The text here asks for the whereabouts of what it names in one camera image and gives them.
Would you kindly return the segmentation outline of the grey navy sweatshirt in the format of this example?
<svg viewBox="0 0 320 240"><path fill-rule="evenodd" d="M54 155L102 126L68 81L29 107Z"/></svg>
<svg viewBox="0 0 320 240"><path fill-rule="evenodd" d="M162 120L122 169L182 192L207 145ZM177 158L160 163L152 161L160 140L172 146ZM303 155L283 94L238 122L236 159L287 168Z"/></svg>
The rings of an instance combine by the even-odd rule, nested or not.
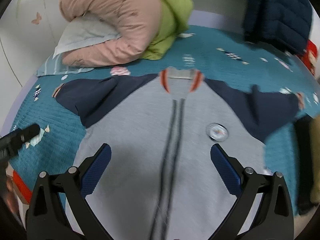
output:
<svg viewBox="0 0 320 240"><path fill-rule="evenodd" d="M263 172L266 138L303 108L300 93L249 92L198 70L76 79L53 97L86 128L79 165L106 143L111 161L88 203L114 239L208 239L235 202L212 145Z"/></svg>

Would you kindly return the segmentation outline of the beige folded trousers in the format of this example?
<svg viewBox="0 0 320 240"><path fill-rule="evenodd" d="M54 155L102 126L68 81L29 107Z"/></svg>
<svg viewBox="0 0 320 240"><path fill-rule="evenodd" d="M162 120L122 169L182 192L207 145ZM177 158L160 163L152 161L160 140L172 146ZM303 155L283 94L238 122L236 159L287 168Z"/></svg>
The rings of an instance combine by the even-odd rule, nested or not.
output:
<svg viewBox="0 0 320 240"><path fill-rule="evenodd" d="M313 187L310 200L313 204L319 204L320 197L320 116L317 115L310 123L310 141L313 170Z"/></svg>

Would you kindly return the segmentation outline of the light blue striped pillow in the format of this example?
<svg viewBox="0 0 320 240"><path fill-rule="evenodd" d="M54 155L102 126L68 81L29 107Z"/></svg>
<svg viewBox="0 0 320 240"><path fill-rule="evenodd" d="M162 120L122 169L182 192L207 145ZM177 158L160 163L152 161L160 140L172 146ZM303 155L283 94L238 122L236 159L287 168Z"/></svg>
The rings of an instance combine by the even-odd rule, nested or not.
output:
<svg viewBox="0 0 320 240"><path fill-rule="evenodd" d="M90 72L89 67L71 67L63 64L63 53L100 44L109 40L116 40L121 34L116 28L103 21L98 16L86 13L68 23L62 33L54 52L37 70L36 76L68 75Z"/></svg>

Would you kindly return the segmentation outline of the pink puffer jacket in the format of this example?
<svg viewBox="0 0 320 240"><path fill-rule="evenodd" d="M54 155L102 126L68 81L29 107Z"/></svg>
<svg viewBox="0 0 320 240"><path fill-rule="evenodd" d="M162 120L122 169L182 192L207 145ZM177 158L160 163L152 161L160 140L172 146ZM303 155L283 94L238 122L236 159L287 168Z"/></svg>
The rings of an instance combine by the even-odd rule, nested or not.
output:
<svg viewBox="0 0 320 240"><path fill-rule="evenodd" d="M87 12L114 26L121 37L69 51L62 61L69 66L112 66L140 58L159 31L160 0L59 0L65 20Z"/></svg>

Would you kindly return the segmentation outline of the green puffer jacket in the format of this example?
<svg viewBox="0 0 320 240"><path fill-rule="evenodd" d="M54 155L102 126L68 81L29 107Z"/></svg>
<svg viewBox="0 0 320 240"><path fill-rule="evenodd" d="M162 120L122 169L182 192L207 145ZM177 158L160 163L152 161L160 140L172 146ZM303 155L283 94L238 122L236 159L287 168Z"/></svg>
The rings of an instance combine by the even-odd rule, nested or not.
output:
<svg viewBox="0 0 320 240"><path fill-rule="evenodd" d="M177 36L188 30L193 11L192 0L160 0L161 19L155 38L141 56L146 60L160 60L171 48Z"/></svg>

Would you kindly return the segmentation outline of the navy yellow puffer jacket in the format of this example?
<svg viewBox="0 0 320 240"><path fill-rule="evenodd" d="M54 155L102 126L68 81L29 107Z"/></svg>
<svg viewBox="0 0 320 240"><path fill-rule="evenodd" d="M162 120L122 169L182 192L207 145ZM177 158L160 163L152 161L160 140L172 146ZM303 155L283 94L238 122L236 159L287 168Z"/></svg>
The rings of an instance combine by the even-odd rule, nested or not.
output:
<svg viewBox="0 0 320 240"><path fill-rule="evenodd" d="M247 42L264 42L280 51L302 55L311 24L309 0L247 0L242 27Z"/></svg>

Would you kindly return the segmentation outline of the black folded garment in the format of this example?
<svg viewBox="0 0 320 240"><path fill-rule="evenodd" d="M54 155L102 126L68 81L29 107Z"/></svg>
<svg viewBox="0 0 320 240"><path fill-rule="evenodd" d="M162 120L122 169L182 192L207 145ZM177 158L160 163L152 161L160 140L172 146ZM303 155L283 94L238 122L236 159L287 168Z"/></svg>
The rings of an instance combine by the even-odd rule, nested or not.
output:
<svg viewBox="0 0 320 240"><path fill-rule="evenodd" d="M309 115L294 122L298 148L298 196L297 209L299 215L306 215L314 205L310 201L313 187L313 171L311 156L310 124L313 118Z"/></svg>

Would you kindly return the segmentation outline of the teal quilted bedspread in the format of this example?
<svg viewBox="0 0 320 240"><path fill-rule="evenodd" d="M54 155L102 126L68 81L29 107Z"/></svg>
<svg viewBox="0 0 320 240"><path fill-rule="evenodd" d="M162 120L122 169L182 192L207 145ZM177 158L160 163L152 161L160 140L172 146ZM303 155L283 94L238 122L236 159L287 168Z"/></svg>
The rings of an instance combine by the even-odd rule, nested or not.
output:
<svg viewBox="0 0 320 240"><path fill-rule="evenodd" d="M303 92L306 113L319 112L316 97L319 89L306 68L293 58L262 45L251 46L238 34L205 27L191 27L192 37L179 38L158 61L138 60L127 66L129 74L141 76L155 73L164 67L197 68L205 77L225 81L229 86L248 91L258 85L265 92ZM110 77L110 68L96 68L80 74L59 74L39 77L35 89L40 97L29 92L18 110L12 127L23 128L37 123L44 131L41 141L25 146L12 159L11 166L27 188L35 185L41 171L57 174L74 162L76 151L85 135L79 117L56 103L51 94L54 88L75 79L104 79Z"/></svg>

